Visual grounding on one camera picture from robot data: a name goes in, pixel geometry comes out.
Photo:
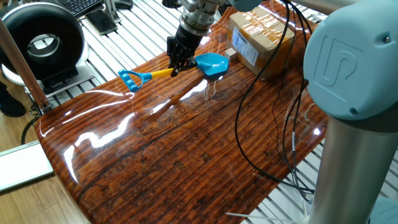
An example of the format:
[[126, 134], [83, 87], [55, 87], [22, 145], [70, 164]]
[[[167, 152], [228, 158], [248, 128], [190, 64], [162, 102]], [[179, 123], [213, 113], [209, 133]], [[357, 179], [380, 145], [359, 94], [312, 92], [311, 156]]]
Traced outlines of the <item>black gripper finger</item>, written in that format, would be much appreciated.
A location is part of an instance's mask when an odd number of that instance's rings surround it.
[[173, 68], [179, 61], [179, 43], [174, 36], [167, 37], [167, 56], [169, 57], [169, 68]]
[[194, 68], [198, 65], [198, 62], [195, 60], [194, 56], [186, 56], [183, 53], [183, 50], [179, 50], [179, 61], [178, 64], [171, 68], [172, 73], [171, 77], [176, 77], [179, 72], [189, 70], [191, 68]]

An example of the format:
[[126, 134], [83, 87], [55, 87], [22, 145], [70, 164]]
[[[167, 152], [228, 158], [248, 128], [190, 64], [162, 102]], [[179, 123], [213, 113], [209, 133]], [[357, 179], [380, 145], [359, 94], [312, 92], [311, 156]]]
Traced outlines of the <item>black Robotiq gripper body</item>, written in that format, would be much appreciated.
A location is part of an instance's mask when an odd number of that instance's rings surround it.
[[178, 50], [183, 50], [186, 56], [194, 56], [202, 38], [202, 36], [192, 34], [183, 26], [179, 25], [175, 35], [175, 46]]

